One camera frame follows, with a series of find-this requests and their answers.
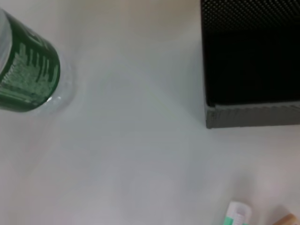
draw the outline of bottle label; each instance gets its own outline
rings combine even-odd
[[[0,107],[16,112],[45,103],[57,88],[60,60],[54,47],[6,13],[12,32],[11,51],[0,73]]]

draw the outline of metal mesh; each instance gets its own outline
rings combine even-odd
[[[203,31],[220,33],[299,24],[300,0],[202,0]]]

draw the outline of black mesh container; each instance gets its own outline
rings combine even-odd
[[[208,128],[300,124],[300,0],[202,0]]]

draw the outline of black box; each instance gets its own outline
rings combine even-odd
[[[202,0],[207,128],[300,124],[300,0]]]

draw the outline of white table surface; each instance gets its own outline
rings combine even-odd
[[[300,127],[207,130],[198,0],[0,0],[60,46],[55,118],[0,112],[0,224],[252,225],[300,216]]]

